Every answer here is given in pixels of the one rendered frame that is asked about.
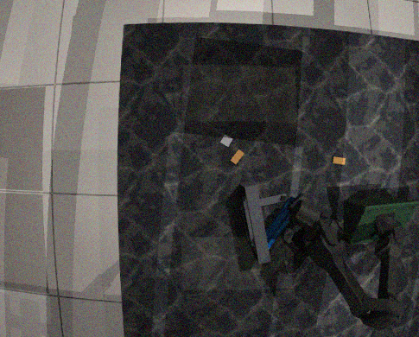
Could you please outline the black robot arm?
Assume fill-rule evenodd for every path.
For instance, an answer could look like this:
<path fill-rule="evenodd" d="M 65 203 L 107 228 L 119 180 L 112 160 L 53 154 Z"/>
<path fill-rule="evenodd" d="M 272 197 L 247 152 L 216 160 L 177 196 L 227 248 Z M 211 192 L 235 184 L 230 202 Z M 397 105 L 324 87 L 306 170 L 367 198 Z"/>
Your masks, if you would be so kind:
<path fill-rule="evenodd" d="M 378 298 L 365 294 L 346 265 L 340 246 L 345 232 L 336 221 L 320 217 L 321 212 L 304 200 L 296 202 L 289 216 L 291 222 L 301 227 L 293 234 L 292 242 L 328 272 L 350 306 L 351 314 L 380 331 L 402 318 L 402 305 L 396 298 L 397 259 L 402 253 L 406 233 L 398 227 L 395 214 L 378 215 L 373 227 L 379 236 L 375 255 L 381 260 Z M 370 314 L 366 313 L 368 311 Z"/>

